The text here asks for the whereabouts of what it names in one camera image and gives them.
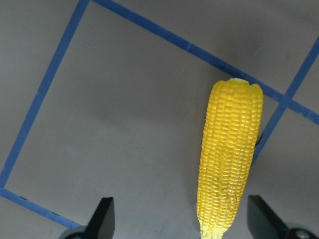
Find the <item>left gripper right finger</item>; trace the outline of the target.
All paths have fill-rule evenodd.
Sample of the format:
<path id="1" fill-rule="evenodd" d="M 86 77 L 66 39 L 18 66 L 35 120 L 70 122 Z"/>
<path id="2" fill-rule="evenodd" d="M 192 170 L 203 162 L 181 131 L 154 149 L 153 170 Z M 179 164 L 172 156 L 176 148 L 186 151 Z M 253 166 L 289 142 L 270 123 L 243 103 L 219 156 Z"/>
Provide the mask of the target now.
<path id="1" fill-rule="evenodd" d="M 259 195 L 249 195 L 247 226 L 254 239 L 288 239 L 290 229 Z"/>

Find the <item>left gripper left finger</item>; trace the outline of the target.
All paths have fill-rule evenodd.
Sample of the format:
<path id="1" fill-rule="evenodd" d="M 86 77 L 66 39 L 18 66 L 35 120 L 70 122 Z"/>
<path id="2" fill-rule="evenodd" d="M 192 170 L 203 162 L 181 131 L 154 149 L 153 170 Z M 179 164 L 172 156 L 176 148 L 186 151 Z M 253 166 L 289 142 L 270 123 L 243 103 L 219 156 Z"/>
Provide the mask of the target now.
<path id="1" fill-rule="evenodd" d="M 113 197 L 102 198 L 89 221 L 83 239 L 112 239 L 115 232 L 115 209 Z"/>

